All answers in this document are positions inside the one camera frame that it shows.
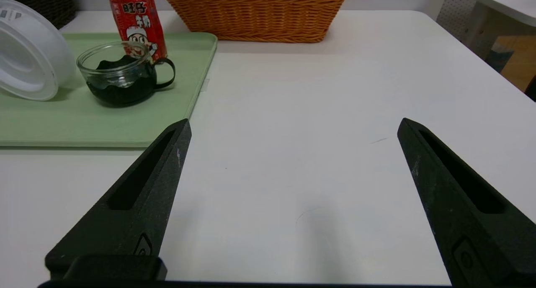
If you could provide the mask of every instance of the green tray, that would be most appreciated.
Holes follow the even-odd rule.
[[[84,50],[113,41],[117,34],[65,34],[78,57]],[[209,33],[167,34],[168,57],[177,75],[168,88],[123,108],[102,105],[77,70],[46,102],[25,100],[0,89],[0,146],[147,147],[169,124],[189,118],[205,80],[217,38]],[[171,78],[157,66],[159,82]]]

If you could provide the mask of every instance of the white table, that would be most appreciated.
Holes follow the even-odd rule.
[[[464,43],[486,58],[497,36],[536,34],[536,0],[476,0]]]
[[[115,25],[85,12],[64,31]],[[448,284],[403,117],[536,220],[536,105],[422,13],[341,11],[319,44],[220,42],[208,78],[160,252],[169,280]],[[0,286],[46,281],[46,253],[140,152],[0,149]]]

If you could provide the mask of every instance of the red can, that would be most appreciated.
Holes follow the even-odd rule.
[[[155,0],[110,0],[110,6],[123,41],[145,44],[154,61],[167,57]]]

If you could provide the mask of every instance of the white plastic lid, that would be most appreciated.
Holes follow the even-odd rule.
[[[0,0],[0,88],[46,101],[75,72],[72,53],[42,15],[14,0]]]
[[[0,21],[0,40],[0,87],[25,99],[53,98],[58,84],[41,50],[4,21]]]

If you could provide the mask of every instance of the glass mug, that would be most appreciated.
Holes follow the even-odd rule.
[[[157,84],[155,65],[167,63],[173,78]],[[132,105],[151,97],[155,90],[172,84],[175,65],[167,58],[153,63],[145,44],[119,41],[86,50],[76,65],[93,95],[110,105]]]

